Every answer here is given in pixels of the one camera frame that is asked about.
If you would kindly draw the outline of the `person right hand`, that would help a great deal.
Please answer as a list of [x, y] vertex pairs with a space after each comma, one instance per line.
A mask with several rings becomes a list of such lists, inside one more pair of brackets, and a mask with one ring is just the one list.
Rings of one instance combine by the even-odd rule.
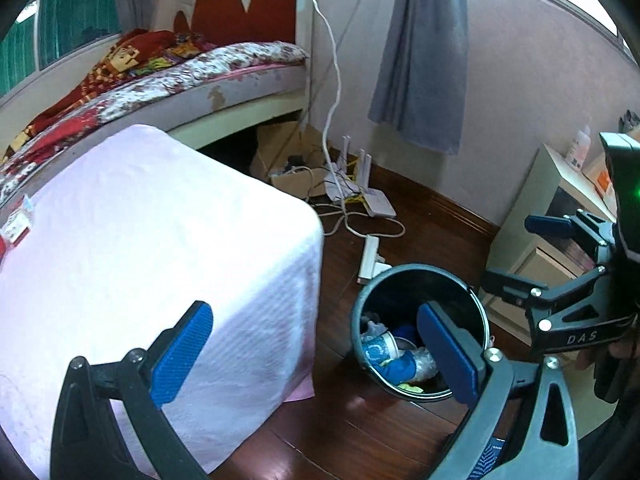
[[619, 341], [612, 342], [607, 347], [597, 346], [582, 349], [578, 352], [575, 367], [578, 370], [586, 370], [602, 356], [612, 356], [616, 360], [638, 358], [639, 339], [625, 336]]

